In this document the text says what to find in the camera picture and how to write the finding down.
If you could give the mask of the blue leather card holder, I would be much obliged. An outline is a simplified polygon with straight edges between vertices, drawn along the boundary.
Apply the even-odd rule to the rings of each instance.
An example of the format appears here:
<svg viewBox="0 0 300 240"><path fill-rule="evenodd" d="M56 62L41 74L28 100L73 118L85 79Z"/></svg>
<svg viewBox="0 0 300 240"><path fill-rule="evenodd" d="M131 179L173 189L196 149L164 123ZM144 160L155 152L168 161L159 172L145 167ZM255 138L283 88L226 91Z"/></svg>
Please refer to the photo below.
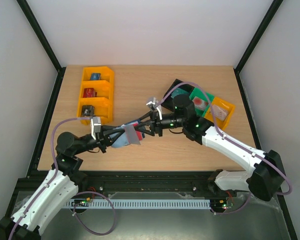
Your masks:
<svg viewBox="0 0 300 240"><path fill-rule="evenodd" d="M120 127L123 128L125 125L133 125L133 126L136 126L136 125L139 124L139 123L140 123L140 122L138 122L138 120L134 120L134 121L127 122L126 124L123 124L123 125L121 125ZM121 137L122 137L122 138L124 139L124 141L125 141L124 147L131 144L130 141L128 140L127 134L126 134L125 132L124 132L124 134L123 134Z"/></svg>

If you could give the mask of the red credit card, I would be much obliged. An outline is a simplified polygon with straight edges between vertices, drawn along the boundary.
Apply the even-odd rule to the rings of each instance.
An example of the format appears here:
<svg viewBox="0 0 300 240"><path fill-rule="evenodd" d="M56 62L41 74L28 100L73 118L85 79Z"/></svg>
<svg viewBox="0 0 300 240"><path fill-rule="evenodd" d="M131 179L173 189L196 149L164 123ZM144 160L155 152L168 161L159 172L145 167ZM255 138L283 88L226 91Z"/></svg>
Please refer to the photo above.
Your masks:
<svg viewBox="0 0 300 240"><path fill-rule="evenodd" d="M145 138L145 134L143 132L137 131L136 135L137 135L139 141L142 141Z"/></svg>

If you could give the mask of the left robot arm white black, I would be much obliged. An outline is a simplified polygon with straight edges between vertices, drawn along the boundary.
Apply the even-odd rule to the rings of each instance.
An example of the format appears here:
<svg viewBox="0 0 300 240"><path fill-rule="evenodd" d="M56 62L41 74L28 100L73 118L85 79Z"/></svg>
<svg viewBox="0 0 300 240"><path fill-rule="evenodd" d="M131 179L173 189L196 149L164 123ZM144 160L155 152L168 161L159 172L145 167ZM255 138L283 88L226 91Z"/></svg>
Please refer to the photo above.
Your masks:
<svg viewBox="0 0 300 240"><path fill-rule="evenodd" d="M0 240L39 240L49 223L72 197L84 188L87 175L79 170L83 160L77 155L113 144L115 127L91 125L91 132L77 137L63 132L52 148L54 161L46 177L30 199L11 217L0 220Z"/></svg>

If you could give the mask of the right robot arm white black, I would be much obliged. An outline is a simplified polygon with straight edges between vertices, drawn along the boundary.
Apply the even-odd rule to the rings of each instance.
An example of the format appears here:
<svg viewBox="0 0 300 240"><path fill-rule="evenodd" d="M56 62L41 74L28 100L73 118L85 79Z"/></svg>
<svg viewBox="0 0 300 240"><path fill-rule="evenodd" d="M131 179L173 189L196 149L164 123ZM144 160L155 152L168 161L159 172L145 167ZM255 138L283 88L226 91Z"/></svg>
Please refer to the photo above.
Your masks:
<svg viewBox="0 0 300 240"><path fill-rule="evenodd" d="M283 170L278 166L281 156L274 150L265 152L246 145L221 131L212 121L196 114L194 103L185 94L173 98L173 113L164 114L159 101L152 97L146 105L149 120L145 134L162 136L164 129L181 128L191 141L209 147L240 165L242 171L218 170L208 183L208 191L219 196L226 190L249 191L268 202L284 182Z"/></svg>

